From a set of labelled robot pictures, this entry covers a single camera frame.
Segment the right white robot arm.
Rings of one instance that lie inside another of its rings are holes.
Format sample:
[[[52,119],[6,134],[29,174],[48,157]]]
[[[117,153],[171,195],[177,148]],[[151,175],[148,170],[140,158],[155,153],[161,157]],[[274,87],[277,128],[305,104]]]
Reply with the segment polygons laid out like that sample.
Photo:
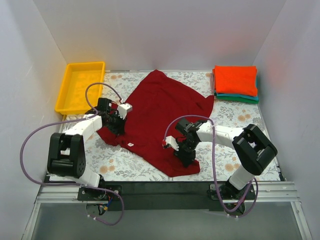
[[[196,147],[201,142],[211,142],[235,150],[240,166],[219,187],[220,194],[229,199],[237,199],[246,190],[248,183],[263,173],[265,168],[278,154],[277,148],[255,124],[244,128],[214,126],[209,120],[195,123],[182,118],[175,126],[182,134],[164,138],[164,146],[173,148],[173,154],[184,167],[189,167],[196,160]]]

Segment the dark red t shirt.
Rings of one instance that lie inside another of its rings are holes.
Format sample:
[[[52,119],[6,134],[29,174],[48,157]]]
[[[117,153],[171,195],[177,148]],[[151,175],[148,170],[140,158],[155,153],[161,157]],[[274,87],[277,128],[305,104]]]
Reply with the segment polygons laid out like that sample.
[[[187,115],[190,122],[195,122],[199,116],[209,117],[214,106],[213,95],[204,97],[154,70],[130,94],[127,103],[132,105],[132,111],[127,115],[123,135],[115,135],[107,127],[98,130],[106,144],[129,150],[169,177],[200,172],[198,161],[184,167],[172,148],[163,148],[162,141],[165,134],[180,136],[173,126],[167,129],[174,119]]]

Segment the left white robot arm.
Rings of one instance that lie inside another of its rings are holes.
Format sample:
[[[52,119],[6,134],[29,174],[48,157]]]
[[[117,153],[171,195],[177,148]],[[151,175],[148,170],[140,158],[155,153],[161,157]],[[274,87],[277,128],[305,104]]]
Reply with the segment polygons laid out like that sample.
[[[62,133],[50,137],[47,171],[65,177],[83,186],[90,186],[89,194],[95,200],[106,196],[102,177],[86,167],[86,141],[98,130],[106,127],[115,135],[125,132],[127,115],[133,107],[129,103],[113,105],[108,98],[99,98],[97,106],[88,110],[84,119]]]

